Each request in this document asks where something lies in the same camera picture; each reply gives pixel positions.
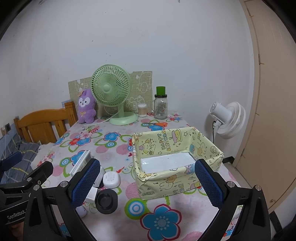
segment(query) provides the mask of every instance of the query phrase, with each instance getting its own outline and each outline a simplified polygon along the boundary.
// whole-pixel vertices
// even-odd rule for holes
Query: desk fan
[[[92,76],[91,91],[103,105],[118,106],[117,114],[110,118],[111,124],[126,125],[138,119],[135,113],[123,110],[123,103],[131,92],[131,80],[122,68],[113,64],[99,67]]]
[[[232,102],[226,107],[215,102],[209,112],[217,119],[213,123],[213,139],[215,139],[217,133],[223,139],[234,137],[241,130],[246,120],[246,111],[238,102]]]

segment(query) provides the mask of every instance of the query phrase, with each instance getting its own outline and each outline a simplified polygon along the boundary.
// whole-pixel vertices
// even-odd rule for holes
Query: storage box
[[[195,161],[203,158],[214,171],[218,171],[224,156],[195,127],[135,133],[132,144],[136,183],[142,200],[169,196],[200,186],[194,172]],[[152,163],[150,173],[146,173],[144,166],[149,162]],[[168,170],[157,171],[163,168],[162,163],[172,166]]]

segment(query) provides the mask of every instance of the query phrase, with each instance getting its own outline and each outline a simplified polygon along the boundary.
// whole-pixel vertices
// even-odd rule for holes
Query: white box bottom
[[[145,173],[161,172],[195,163],[188,152],[141,158],[141,169]]]

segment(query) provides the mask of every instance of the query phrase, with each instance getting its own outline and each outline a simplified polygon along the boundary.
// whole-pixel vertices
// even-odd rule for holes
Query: floor
[[[233,177],[237,180],[239,185],[243,188],[251,188],[247,181],[243,178],[243,176],[239,173],[239,171],[233,167],[230,162],[224,163],[224,166],[231,172]]]

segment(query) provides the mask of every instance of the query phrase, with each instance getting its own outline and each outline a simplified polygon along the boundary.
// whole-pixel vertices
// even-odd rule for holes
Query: fan base
[[[119,117],[118,114],[117,114],[114,117],[112,117],[109,122],[112,125],[121,126],[121,125],[127,125],[127,124],[130,124],[130,123],[133,123],[137,119],[138,119],[138,116],[135,113],[133,113],[133,112],[124,112],[124,117]]]

